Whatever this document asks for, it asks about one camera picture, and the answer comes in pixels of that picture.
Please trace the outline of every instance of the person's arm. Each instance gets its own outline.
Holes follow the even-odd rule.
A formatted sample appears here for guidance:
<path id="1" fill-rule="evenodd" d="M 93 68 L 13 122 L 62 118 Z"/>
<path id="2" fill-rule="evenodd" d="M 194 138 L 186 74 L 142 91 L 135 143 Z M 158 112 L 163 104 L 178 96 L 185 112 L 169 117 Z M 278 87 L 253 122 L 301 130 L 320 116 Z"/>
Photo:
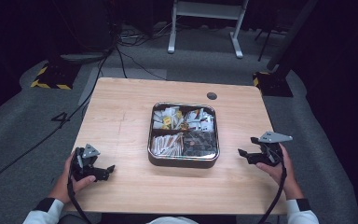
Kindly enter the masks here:
<path id="1" fill-rule="evenodd" d="M 40 201 L 37 207 L 28 214 L 23 224 L 58 223 L 63 206 L 71 201 L 68 196 L 67 184 L 69 169 L 73 156 L 74 153 L 72 153 L 71 156 L 66 160 L 63 172 L 48 197 Z M 86 176 L 79 181 L 75 181 L 72 178 L 72 182 L 74 183 L 74 192 L 79 192 L 94 182 L 94 180 L 95 176 L 93 175 Z"/>
<path id="2" fill-rule="evenodd" d="M 286 151 L 286 148 L 281 145 L 284 166 L 286 167 L 287 177 L 284 181 L 283 191 L 286 195 L 287 205 L 287 219 L 289 224 L 314 224 L 319 223 L 318 218 L 310 209 L 308 199 L 304 197 L 301 187 L 296 181 L 295 172 L 293 169 L 292 160 Z M 255 165 L 260 170 L 269 174 L 275 182 L 279 185 L 281 182 L 282 165 L 278 164 L 275 167 L 259 162 Z"/>

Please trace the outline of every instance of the metal tin box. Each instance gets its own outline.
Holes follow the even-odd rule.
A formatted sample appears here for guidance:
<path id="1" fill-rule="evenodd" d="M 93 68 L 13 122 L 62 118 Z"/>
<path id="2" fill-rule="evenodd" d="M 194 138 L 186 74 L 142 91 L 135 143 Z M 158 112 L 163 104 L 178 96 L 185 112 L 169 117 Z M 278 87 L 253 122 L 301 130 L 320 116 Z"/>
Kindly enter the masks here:
<path id="1" fill-rule="evenodd" d="M 220 154 L 216 114 L 208 105 L 153 106 L 148 158 L 157 166 L 211 168 Z"/>

